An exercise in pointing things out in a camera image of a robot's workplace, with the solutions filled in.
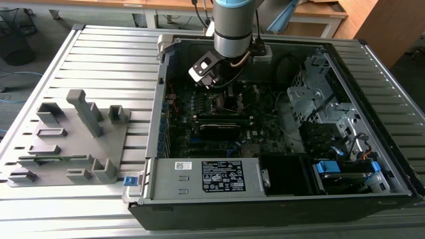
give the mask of gray base plate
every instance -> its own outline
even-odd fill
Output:
[[[63,109],[63,111],[64,115],[58,118],[59,125],[56,127],[63,127],[67,130],[68,135],[66,137],[56,136],[40,138],[34,133],[31,144],[32,146],[58,145],[60,147],[60,153],[39,154],[38,156],[74,156],[91,154],[94,158],[98,158],[103,166],[106,166],[107,159],[110,158],[119,171],[128,124],[112,124],[107,115],[108,110],[100,109],[104,120],[100,121],[99,124],[104,134],[99,138],[94,138],[88,128],[83,124],[76,110]],[[124,111],[130,118],[131,111]],[[48,128],[42,121],[39,122],[35,132],[38,132],[40,128]],[[83,168],[91,173],[91,179],[82,182],[71,181],[66,176],[67,170]],[[8,180],[7,184],[11,187],[111,184],[118,180],[118,177],[115,176],[108,180],[100,181],[92,172],[92,163],[76,162],[76,160],[55,161],[46,163],[42,166],[26,166],[26,169],[36,174],[38,179],[28,183],[15,183]]]

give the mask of mesh trash bin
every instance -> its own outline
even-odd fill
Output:
[[[35,59],[35,53],[16,23],[0,21],[0,58],[12,66],[20,66]]]
[[[32,18],[31,18],[32,10],[24,8],[0,8],[0,17],[6,22],[14,22],[18,25],[22,33],[28,36],[38,32],[38,28],[35,27]]]

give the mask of table leg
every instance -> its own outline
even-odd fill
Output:
[[[343,19],[340,18],[332,18],[320,37],[332,38],[339,29],[341,21]]]
[[[155,9],[144,9],[148,28],[159,28],[159,16]]]
[[[50,12],[55,20],[60,19],[59,10],[50,10]]]

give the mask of power supply label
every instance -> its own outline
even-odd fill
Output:
[[[203,190],[207,193],[247,191],[242,161],[203,161]]]

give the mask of aluminum extrusion table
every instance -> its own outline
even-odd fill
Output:
[[[399,238],[405,232],[425,237],[425,207],[385,211],[356,222],[238,228],[202,231],[150,232],[143,229],[122,200],[123,182],[96,186],[10,188],[7,172],[36,126],[36,108],[43,102],[66,102],[70,89],[84,89],[87,98],[104,108],[119,104],[132,110],[119,177],[143,170],[152,100],[158,80],[158,39],[166,34],[200,35],[199,31],[86,26],[75,29],[59,50],[0,145],[2,238],[200,238],[274,237],[315,233],[324,237]],[[355,40],[266,36],[331,42],[357,79],[405,156],[419,174],[425,173],[425,117],[367,45]]]

